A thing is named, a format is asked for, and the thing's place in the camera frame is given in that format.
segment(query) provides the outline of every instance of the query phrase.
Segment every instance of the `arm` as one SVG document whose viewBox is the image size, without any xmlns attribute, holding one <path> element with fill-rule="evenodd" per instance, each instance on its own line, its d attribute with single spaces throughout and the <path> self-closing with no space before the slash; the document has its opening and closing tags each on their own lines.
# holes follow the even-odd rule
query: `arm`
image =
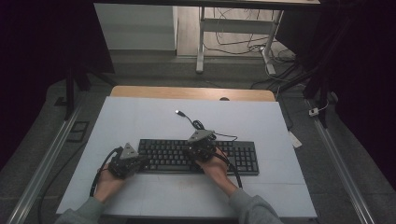
<svg viewBox="0 0 396 224">
<path fill-rule="evenodd" d="M 272 206 L 262 197 L 250 197 L 239 189 L 227 176 L 227 165 L 219 158 L 213 157 L 202 163 L 197 161 L 205 174 L 209 176 L 230 198 L 230 206 L 238 214 L 239 223 L 282 223 Z"/>
<path fill-rule="evenodd" d="M 105 203 L 124 185 L 123 179 L 114 177 L 107 169 L 100 174 L 96 192 L 77 211 L 67 209 L 57 220 L 56 224 L 93 224 L 105 210 Z"/>
</svg>

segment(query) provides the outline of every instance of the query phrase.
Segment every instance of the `keyboard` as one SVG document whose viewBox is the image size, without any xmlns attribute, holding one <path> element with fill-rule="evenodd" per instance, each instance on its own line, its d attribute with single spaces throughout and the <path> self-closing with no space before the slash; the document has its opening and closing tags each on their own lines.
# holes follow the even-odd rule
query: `keyboard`
<svg viewBox="0 0 396 224">
<path fill-rule="evenodd" d="M 256 148 L 254 142 L 213 141 L 212 144 L 223 152 L 240 175 L 258 175 Z M 139 173 L 154 174 L 191 174 L 204 171 L 194 161 L 184 155 L 183 149 L 189 149 L 187 140 L 140 139 L 138 153 L 145 155 L 149 163 Z"/>
</svg>

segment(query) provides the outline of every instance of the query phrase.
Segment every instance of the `gray sleeve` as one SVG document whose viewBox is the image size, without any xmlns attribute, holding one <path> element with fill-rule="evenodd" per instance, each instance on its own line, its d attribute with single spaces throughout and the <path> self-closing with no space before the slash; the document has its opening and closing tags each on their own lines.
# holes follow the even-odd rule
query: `gray sleeve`
<svg viewBox="0 0 396 224">
<path fill-rule="evenodd" d="M 57 220 L 56 224 L 94 224 L 105 210 L 105 205 L 90 197 L 77 211 L 67 209 Z"/>
<path fill-rule="evenodd" d="M 230 197 L 230 206 L 238 214 L 239 224 L 282 223 L 274 208 L 260 196 L 250 197 L 238 189 Z"/>
</svg>

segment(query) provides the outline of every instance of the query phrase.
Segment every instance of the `human hand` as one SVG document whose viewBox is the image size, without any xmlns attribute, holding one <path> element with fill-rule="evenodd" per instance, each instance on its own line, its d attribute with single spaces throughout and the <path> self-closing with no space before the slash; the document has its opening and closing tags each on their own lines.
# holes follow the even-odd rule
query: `human hand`
<svg viewBox="0 0 396 224">
<path fill-rule="evenodd" d="M 108 164 L 105 165 L 104 170 L 101 172 L 96 192 L 93 197 L 99 202 L 105 203 L 111 196 L 117 193 L 125 183 L 124 179 L 116 178 L 107 170 Z"/>
<path fill-rule="evenodd" d="M 216 153 L 221 157 L 224 155 L 216 148 Z M 228 196 L 231 196 L 237 190 L 237 186 L 227 176 L 227 164 L 217 157 L 213 157 L 210 161 L 195 161 Z"/>
</svg>

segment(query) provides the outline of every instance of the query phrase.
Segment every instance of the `white table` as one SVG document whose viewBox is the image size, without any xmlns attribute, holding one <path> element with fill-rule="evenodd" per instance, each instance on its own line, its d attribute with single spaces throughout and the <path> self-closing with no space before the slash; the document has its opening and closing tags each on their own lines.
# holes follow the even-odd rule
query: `white table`
<svg viewBox="0 0 396 224">
<path fill-rule="evenodd" d="M 57 213 L 87 200 L 96 170 L 113 148 L 127 142 L 137 148 L 141 138 L 189 138 L 194 129 L 175 114 L 177 109 L 207 129 L 255 142 L 260 174 L 241 177 L 248 194 L 261 195 L 280 217 L 317 216 L 278 103 L 132 97 L 106 98 Z M 226 195 L 204 175 L 138 174 L 108 203 L 105 214 L 235 217 Z"/>
</svg>

